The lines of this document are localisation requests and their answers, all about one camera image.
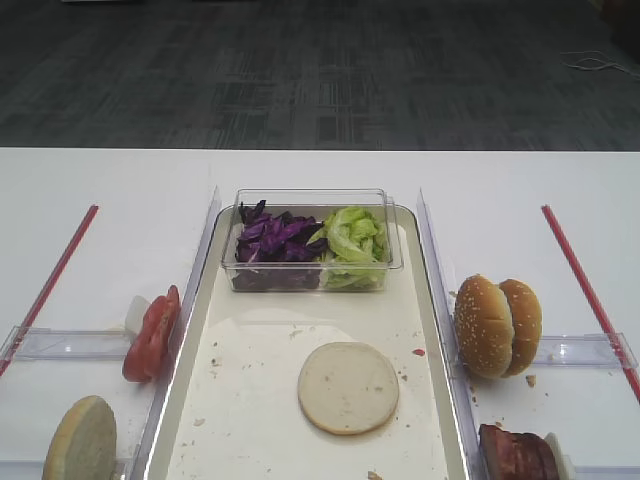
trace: shredded lettuce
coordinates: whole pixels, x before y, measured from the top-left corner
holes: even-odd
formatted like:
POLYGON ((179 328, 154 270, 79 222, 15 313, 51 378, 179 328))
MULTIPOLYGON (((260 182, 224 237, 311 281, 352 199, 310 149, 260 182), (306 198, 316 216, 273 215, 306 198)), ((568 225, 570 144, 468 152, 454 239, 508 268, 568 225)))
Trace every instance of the shredded lettuce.
MULTIPOLYGON (((389 256, 384 224, 363 207, 345 207, 332 213, 310 239, 328 240, 321 261, 331 263, 375 264, 389 256)), ((321 282, 329 289, 374 289, 384 281, 384 269, 327 269, 321 282)))

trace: cable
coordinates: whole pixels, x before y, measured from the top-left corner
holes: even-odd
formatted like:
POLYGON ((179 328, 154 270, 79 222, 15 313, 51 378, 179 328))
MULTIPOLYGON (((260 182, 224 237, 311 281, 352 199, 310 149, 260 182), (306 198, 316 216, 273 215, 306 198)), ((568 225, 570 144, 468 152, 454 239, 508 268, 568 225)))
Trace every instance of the cable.
POLYGON ((563 60, 562 64, 566 67, 573 68, 576 70, 582 70, 584 72, 597 72, 600 70, 613 68, 614 70, 619 70, 623 73, 626 73, 634 80, 640 80, 640 73, 632 72, 627 67, 625 67, 624 65, 620 65, 618 62, 608 57, 607 55, 605 55, 599 50, 585 50, 584 52, 561 52, 560 55, 561 56, 562 55, 565 55, 565 56, 566 55, 590 55, 594 53, 597 55, 601 55, 602 57, 605 58, 606 61, 602 60, 601 58, 595 58, 591 56, 591 57, 582 57, 579 60, 575 61, 574 63, 567 63, 563 60))

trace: floor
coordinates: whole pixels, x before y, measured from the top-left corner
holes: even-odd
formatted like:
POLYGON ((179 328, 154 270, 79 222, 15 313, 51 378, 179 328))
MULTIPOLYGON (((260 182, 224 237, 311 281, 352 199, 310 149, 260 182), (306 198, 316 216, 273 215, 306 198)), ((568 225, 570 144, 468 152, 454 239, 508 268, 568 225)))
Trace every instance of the floor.
POLYGON ((586 0, 0 0, 0 146, 640 150, 586 0))

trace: plastic container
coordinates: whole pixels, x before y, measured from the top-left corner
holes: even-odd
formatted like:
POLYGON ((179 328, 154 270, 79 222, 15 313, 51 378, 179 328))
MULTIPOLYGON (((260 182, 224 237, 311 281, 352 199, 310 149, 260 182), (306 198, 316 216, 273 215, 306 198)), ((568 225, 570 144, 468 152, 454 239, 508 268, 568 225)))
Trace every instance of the plastic container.
POLYGON ((239 190, 221 261, 232 290, 245 292, 377 291, 385 288, 390 270, 402 268, 402 252, 393 200, 379 189, 356 190, 239 190), (265 200, 265 213, 278 216, 313 216, 324 221, 332 212, 348 206, 368 210, 386 229, 385 257, 375 263, 239 262, 238 236, 243 231, 240 206, 255 207, 265 200))

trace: tomato slice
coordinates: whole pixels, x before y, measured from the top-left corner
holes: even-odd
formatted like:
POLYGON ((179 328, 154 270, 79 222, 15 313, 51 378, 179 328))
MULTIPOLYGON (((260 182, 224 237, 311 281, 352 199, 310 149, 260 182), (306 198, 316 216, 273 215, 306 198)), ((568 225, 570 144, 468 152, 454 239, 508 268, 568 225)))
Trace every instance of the tomato slice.
POLYGON ((142 330, 127 352, 122 375, 130 382, 146 383, 162 371, 169 350, 169 336, 180 313, 178 288, 156 298, 142 320, 142 330))

